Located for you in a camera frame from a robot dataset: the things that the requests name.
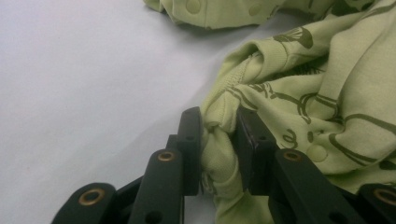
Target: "hole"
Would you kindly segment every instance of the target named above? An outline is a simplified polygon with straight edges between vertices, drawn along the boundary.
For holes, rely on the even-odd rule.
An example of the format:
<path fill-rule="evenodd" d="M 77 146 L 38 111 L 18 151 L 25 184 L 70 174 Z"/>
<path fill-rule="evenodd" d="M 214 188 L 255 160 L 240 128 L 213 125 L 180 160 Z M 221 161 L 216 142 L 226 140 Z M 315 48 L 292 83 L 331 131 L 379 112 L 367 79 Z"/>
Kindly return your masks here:
<path fill-rule="evenodd" d="M 158 155 L 158 160 L 160 161 L 171 161 L 175 157 L 175 154 L 172 152 L 165 151 Z"/>
<path fill-rule="evenodd" d="M 285 152 L 283 153 L 283 157 L 289 161 L 300 161 L 301 160 L 301 156 L 295 152 Z"/>
<path fill-rule="evenodd" d="M 329 218 L 333 223 L 337 223 L 337 224 L 347 224 L 348 223 L 347 218 L 339 212 L 331 212 L 329 214 Z"/>
<path fill-rule="evenodd" d="M 89 206 L 102 201 L 105 197 L 105 191 L 103 189 L 90 189 L 85 191 L 78 199 L 81 205 Z"/>
<path fill-rule="evenodd" d="M 87 195 L 85 195 L 84 199 L 87 201 L 94 201 L 99 197 L 99 193 L 98 192 L 90 192 Z"/>
<path fill-rule="evenodd" d="M 396 206 L 396 193 L 388 189 L 375 189 L 374 195 L 383 203 Z"/>
<path fill-rule="evenodd" d="M 146 223 L 158 224 L 163 220 L 163 214 L 159 211 L 152 211 L 146 215 Z"/>

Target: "light green cloth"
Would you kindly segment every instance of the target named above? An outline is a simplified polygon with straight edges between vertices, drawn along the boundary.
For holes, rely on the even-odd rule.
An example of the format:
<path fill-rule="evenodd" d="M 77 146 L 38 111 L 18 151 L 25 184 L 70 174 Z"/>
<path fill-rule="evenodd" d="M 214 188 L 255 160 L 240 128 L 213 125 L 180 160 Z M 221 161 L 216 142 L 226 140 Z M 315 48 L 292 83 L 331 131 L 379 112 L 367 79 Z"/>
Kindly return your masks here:
<path fill-rule="evenodd" d="M 347 4 L 225 59 L 201 107 L 203 180 L 217 223 L 271 222 L 267 199 L 242 191 L 229 139 L 240 105 L 257 111 L 279 147 L 305 153 L 335 185 L 396 186 L 396 2 L 353 14 Z"/>
<path fill-rule="evenodd" d="M 166 11 L 175 23 L 207 29 L 262 24 L 282 7 L 300 9 L 321 18 L 336 0 L 144 0 L 152 9 Z"/>

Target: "brass grommet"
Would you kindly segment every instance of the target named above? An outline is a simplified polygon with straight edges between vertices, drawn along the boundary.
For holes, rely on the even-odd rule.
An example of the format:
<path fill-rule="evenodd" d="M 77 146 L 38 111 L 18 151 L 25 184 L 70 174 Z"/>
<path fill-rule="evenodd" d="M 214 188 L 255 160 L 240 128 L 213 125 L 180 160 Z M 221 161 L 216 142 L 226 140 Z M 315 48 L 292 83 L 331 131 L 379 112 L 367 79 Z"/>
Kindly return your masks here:
<path fill-rule="evenodd" d="M 170 151 L 165 151 L 163 153 L 160 153 L 160 155 L 158 155 L 158 160 L 160 161 L 171 161 L 174 158 L 175 158 L 175 154 Z"/>
<path fill-rule="evenodd" d="M 388 189 L 375 189 L 374 196 L 382 201 L 393 206 L 396 206 L 396 193 Z"/>
<path fill-rule="evenodd" d="M 84 206 L 90 206 L 102 201 L 105 197 L 105 191 L 103 189 L 90 189 L 85 191 L 78 199 L 78 202 Z"/>
<path fill-rule="evenodd" d="M 283 157 L 289 161 L 300 161 L 301 156 L 295 152 L 287 151 L 283 153 Z"/>

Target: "crumpled fabric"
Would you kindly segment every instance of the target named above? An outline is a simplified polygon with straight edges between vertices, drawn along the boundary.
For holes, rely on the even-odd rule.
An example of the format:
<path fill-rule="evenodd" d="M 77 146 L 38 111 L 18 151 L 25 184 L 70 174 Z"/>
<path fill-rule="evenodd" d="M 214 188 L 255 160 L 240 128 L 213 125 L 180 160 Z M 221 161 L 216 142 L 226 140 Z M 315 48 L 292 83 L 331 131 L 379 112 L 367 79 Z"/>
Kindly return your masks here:
<path fill-rule="evenodd" d="M 365 3 L 359 11 L 336 1 L 323 21 L 252 40 L 225 59 L 201 106 L 203 182 L 216 223 L 272 222 L 267 198 L 242 191 L 229 137 L 239 106 L 334 185 L 396 187 L 396 2 Z"/>
<path fill-rule="evenodd" d="M 156 11 L 165 11 L 176 23 L 188 23 L 206 29 L 262 24 L 281 8 L 293 8 L 321 19 L 336 0 L 144 0 Z M 353 1 L 353 8 L 365 5 Z"/>

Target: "white surface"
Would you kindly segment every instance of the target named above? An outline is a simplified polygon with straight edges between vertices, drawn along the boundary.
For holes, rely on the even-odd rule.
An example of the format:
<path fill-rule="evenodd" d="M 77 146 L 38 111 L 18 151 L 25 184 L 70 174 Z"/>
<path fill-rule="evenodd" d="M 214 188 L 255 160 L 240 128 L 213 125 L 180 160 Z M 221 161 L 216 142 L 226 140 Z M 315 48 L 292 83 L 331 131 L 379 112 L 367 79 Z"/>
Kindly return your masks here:
<path fill-rule="evenodd" d="M 50 223 L 76 189 L 138 178 L 227 53 L 303 22 L 207 31 L 138 0 L 0 0 L 0 223 Z M 187 199 L 186 223 L 214 215 Z"/>

